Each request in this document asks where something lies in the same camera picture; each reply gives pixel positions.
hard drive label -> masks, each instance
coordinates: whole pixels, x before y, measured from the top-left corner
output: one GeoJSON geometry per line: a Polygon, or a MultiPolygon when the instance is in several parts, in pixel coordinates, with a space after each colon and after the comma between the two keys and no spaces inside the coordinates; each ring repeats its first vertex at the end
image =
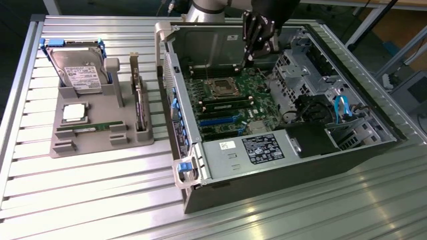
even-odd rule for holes
{"type": "Polygon", "coordinates": [[[65,72],[76,90],[101,88],[94,66],[69,66],[65,67],[65,72]]]}
{"type": "Polygon", "coordinates": [[[248,137],[241,141],[252,164],[261,164],[285,157],[273,134],[248,137]]]}

motherboard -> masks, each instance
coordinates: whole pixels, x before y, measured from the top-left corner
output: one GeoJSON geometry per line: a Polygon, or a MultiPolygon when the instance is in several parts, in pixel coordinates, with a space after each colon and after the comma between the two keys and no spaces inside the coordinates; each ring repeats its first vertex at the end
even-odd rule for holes
{"type": "Polygon", "coordinates": [[[219,69],[191,70],[185,87],[204,141],[265,133],[277,126],[277,105],[257,68],[232,74],[219,69]]]}

slotted metal surface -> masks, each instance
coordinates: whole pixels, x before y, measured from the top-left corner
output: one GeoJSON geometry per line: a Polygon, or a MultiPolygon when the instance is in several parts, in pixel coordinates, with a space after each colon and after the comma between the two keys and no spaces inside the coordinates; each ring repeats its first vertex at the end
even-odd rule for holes
{"type": "MultiPolygon", "coordinates": [[[[0,238],[425,239],[425,136],[417,135],[412,122],[375,87],[369,89],[375,100],[389,108],[392,120],[409,136],[399,148],[344,174],[184,215],[156,82],[157,21],[177,22],[179,18],[48,16],[38,24],[36,58],[28,61],[28,71],[24,69],[16,117],[6,125],[10,133],[2,143],[0,238]],[[131,76],[129,52],[141,54],[139,69],[149,91],[153,145],[48,157],[58,78],[37,51],[40,35],[66,40],[101,37],[106,55],[120,59],[121,81],[131,76]]],[[[311,20],[291,22],[312,24],[361,84],[372,86],[368,73],[340,50],[327,27],[311,20]]]]}

green circuit board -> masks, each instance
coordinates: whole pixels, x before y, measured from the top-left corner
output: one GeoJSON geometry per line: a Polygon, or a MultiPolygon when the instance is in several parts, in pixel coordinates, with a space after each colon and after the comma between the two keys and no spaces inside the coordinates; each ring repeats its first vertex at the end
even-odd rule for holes
{"type": "Polygon", "coordinates": [[[251,130],[251,122],[261,124],[265,132],[277,126],[277,106],[256,68],[244,68],[233,77],[192,79],[187,74],[185,87],[204,141],[259,133],[251,130]],[[231,117],[232,123],[203,126],[204,121],[231,117]]]}
{"type": "Polygon", "coordinates": [[[72,126],[57,127],[56,131],[66,131],[72,130],[74,133],[85,133],[85,132],[100,132],[109,130],[110,125],[123,124],[123,121],[110,121],[101,123],[90,123],[72,126]]]}

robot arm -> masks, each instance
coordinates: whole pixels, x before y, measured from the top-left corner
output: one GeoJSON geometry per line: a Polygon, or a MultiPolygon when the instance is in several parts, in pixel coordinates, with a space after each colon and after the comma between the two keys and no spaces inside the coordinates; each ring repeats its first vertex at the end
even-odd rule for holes
{"type": "Polygon", "coordinates": [[[253,59],[280,51],[281,26],[299,3],[300,0],[251,0],[252,11],[243,13],[243,68],[253,64],[253,59]]]}
{"type": "Polygon", "coordinates": [[[189,22],[223,22],[224,8],[244,9],[243,41],[244,57],[241,66],[252,60],[280,51],[277,36],[300,0],[193,0],[187,15],[189,22]]]}

